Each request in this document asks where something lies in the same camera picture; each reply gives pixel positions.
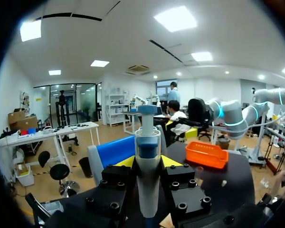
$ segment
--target blue chair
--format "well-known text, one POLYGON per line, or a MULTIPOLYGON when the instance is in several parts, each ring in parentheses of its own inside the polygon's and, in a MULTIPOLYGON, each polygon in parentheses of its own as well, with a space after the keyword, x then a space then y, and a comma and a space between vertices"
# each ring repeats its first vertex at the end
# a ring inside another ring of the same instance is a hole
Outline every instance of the blue chair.
POLYGON ((89 146, 88 158, 95 184, 100 183, 101 172, 107 165, 115 165, 133 155, 135 155, 134 135, 99 146, 89 146))

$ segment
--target man standing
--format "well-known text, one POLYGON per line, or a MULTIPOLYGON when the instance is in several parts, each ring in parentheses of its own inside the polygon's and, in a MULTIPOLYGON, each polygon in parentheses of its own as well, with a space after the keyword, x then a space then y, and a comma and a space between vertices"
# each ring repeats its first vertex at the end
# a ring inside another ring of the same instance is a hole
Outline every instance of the man standing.
POLYGON ((171 91, 168 94, 168 102, 169 101, 178 101, 181 103, 181 97, 179 92, 177 91, 177 83, 176 82, 171 82, 170 84, 171 91))

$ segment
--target shelf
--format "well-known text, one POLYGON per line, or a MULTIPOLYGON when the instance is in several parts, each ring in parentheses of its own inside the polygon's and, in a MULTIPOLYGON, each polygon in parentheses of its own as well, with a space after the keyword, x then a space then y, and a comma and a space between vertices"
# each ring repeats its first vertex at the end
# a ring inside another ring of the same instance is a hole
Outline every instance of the shelf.
POLYGON ((125 96, 124 94, 110 94, 110 95, 107 95, 107 96, 125 96))
POLYGON ((128 106, 129 104, 111 104, 107 105, 107 107, 115 107, 115 106, 128 106))
POLYGON ((114 113, 114 114, 111 114, 110 116, 112 115, 124 115, 123 113, 114 113))
POLYGON ((114 123, 111 123, 111 124, 121 124, 121 123, 123 123, 124 121, 122 120, 122 121, 118 121, 118 122, 114 122, 114 123))

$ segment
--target ceiling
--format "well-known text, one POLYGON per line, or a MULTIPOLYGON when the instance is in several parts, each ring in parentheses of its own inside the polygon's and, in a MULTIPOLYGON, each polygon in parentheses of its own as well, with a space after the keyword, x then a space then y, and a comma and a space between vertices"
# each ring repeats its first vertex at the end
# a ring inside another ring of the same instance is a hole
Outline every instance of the ceiling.
POLYGON ((285 39, 255 0, 50 0, 24 19, 72 12, 102 19, 43 18, 41 38, 21 42, 16 32, 10 52, 33 81, 58 78, 97 78, 125 74, 128 67, 144 65, 150 73, 137 77, 152 81, 176 78, 243 78, 285 85, 285 39), (186 6, 196 28, 169 32, 153 16, 186 6), (152 44, 154 40, 180 61, 152 44), (190 53, 208 51, 211 62, 196 62, 190 53), (95 60, 110 61, 90 67, 95 60), (49 70, 61 69, 60 76, 49 70))

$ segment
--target person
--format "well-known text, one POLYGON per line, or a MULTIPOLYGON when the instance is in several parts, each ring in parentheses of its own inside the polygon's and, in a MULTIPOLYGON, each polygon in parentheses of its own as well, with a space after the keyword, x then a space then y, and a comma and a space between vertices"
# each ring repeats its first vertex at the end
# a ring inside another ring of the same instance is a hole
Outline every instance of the person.
POLYGON ((281 171, 275 179, 275 183, 270 191, 271 196, 277 195, 277 192, 279 191, 279 188, 282 184, 282 182, 285 182, 285 170, 281 171))
POLYGON ((181 102, 181 97, 180 93, 177 90, 177 83, 176 82, 171 82, 170 84, 171 91, 168 94, 168 102, 169 101, 178 101, 179 103, 181 102))
MULTIPOLYGON (((171 116, 168 115, 168 118, 172 121, 178 120, 179 117, 187 118, 186 114, 180 111, 180 103, 176 100, 169 101, 168 110, 171 113, 171 116)), ((175 136, 179 136, 180 134, 188 131, 191 127, 185 124, 177 124, 174 128, 170 130, 175 134, 175 136)))

